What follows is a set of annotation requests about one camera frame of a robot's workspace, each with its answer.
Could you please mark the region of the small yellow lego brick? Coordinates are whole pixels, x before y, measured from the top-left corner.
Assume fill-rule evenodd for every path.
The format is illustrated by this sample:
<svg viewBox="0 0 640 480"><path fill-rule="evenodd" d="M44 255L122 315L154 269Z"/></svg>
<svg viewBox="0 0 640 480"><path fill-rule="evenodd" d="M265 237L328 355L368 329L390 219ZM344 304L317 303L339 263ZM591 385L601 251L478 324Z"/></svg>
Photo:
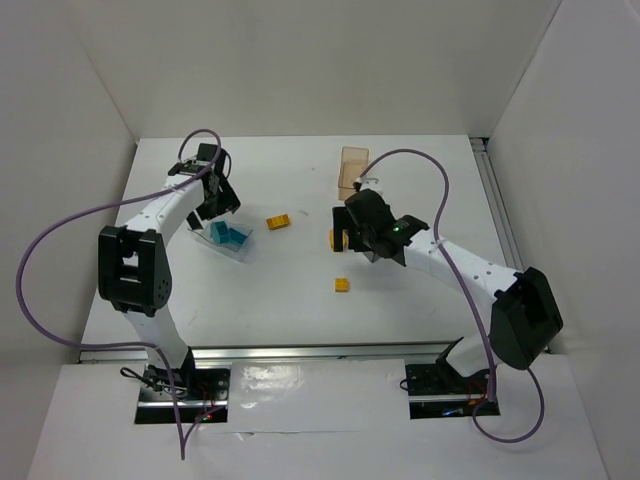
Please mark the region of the small yellow lego brick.
<svg viewBox="0 0 640 480"><path fill-rule="evenodd" d="M350 289L349 280L347 278L336 278L334 281L334 289L338 293L346 293Z"/></svg>

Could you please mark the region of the yellow rounded lego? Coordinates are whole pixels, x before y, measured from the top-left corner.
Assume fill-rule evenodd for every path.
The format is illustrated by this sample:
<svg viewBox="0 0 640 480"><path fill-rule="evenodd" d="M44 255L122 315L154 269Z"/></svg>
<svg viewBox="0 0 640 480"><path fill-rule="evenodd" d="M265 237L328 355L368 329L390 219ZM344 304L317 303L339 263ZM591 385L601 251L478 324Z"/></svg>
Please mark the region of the yellow rounded lego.
<svg viewBox="0 0 640 480"><path fill-rule="evenodd" d="M338 249L336 247L336 232L333 229L329 230L329 245L330 245L330 249L332 252L334 253L339 253L339 252L343 252L346 251L348 249L348 245L349 245L349 237L348 237L348 232L346 230L341 230L340 231L340 241L339 244L341 245L341 248Z"/></svg>

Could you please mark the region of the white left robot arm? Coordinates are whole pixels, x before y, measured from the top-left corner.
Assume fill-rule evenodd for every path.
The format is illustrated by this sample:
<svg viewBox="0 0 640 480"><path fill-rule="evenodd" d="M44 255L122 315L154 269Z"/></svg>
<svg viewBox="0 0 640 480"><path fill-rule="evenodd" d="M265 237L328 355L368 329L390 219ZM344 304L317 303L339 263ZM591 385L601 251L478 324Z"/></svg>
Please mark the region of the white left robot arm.
<svg viewBox="0 0 640 480"><path fill-rule="evenodd" d="M180 226L202 233L204 224L239 209L224 175L227 151L202 143L196 156L168 172L165 195L153 199L122 226L98 237L98 292L122 313L146 344L151 376L169 375L185 386L195 372L191 348L179 335L168 302L173 280L166 247Z"/></svg>

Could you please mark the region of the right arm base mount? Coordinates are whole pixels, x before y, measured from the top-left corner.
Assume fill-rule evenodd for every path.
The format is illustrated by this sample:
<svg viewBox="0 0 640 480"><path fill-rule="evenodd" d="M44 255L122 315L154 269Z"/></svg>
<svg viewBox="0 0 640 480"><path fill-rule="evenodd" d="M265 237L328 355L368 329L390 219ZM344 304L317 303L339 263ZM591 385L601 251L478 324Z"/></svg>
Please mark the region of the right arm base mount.
<svg viewBox="0 0 640 480"><path fill-rule="evenodd" d="M476 407L479 416L500 414L497 403L485 400L489 370L462 377L436 360L409 361L399 388L408 395L411 420L471 417Z"/></svg>

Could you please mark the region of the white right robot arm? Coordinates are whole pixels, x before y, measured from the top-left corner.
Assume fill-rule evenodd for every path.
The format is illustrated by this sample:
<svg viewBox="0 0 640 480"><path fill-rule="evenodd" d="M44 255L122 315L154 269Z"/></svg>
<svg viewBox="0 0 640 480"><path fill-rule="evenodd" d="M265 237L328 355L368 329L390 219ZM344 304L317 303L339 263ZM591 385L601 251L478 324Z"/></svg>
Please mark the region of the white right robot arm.
<svg viewBox="0 0 640 480"><path fill-rule="evenodd" d="M361 190L334 207L332 221L334 251L392 260L462 293L478 331L451 343L437 359L445 382L486 373L487 395L494 399L498 366L528 369L564 327L543 272L495 264L438 236L435 226L414 216L395 217L374 190Z"/></svg>

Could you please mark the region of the teal long lego brick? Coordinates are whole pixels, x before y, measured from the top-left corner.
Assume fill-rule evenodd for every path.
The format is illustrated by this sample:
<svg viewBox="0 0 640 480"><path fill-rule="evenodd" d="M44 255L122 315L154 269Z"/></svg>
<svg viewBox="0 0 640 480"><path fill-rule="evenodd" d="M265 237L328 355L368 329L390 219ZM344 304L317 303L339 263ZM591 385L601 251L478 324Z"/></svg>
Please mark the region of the teal long lego brick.
<svg viewBox="0 0 640 480"><path fill-rule="evenodd" d="M239 250L244 246L248 239L249 235L244 233L242 230L237 230L235 228L228 229L228 242L227 245L232 248Z"/></svg>

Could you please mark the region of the yellow long lego brick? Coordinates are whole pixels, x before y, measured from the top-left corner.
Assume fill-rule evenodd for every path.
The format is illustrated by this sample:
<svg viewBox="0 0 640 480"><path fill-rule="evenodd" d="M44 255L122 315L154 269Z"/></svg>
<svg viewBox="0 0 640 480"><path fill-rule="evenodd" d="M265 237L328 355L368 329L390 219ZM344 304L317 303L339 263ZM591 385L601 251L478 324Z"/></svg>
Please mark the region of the yellow long lego brick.
<svg viewBox="0 0 640 480"><path fill-rule="evenodd" d="M288 214L281 214L267 218L266 225L270 231L274 231L290 226L291 220Z"/></svg>

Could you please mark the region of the orange transparent container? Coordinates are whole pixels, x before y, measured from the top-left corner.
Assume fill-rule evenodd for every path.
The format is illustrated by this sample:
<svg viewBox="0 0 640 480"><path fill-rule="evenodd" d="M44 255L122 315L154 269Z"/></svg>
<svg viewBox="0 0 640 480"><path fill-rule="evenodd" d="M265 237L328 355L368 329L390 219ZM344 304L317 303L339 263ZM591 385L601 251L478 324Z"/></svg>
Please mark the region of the orange transparent container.
<svg viewBox="0 0 640 480"><path fill-rule="evenodd" d="M369 164L369 150L361 147L345 146L341 151L338 176L338 199L346 200L355 193L354 182Z"/></svg>

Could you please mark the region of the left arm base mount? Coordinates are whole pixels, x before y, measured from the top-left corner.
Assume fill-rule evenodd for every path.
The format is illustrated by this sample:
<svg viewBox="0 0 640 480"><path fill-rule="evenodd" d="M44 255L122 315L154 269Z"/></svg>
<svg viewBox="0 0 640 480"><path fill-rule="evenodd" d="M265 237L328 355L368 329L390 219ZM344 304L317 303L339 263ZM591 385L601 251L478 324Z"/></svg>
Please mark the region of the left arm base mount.
<svg viewBox="0 0 640 480"><path fill-rule="evenodd" d="M136 425L174 424L173 400L167 382L156 381L148 369L139 374L128 367L120 375L137 380L140 390L134 423ZM182 423L226 423L230 393L231 369L207 368L195 372L190 387L177 385L177 406Z"/></svg>

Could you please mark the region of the teal rounded lego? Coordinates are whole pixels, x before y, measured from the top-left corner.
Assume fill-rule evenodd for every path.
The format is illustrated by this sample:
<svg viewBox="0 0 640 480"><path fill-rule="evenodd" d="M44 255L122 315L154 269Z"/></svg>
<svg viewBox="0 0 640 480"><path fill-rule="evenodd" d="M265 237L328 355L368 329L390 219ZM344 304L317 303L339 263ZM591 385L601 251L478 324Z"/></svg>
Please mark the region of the teal rounded lego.
<svg viewBox="0 0 640 480"><path fill-rule="evenodd" d="M228 225L225 221L211 222L209 225L209 233L211 240L218 245L224 245L228 242Z"/></svg>

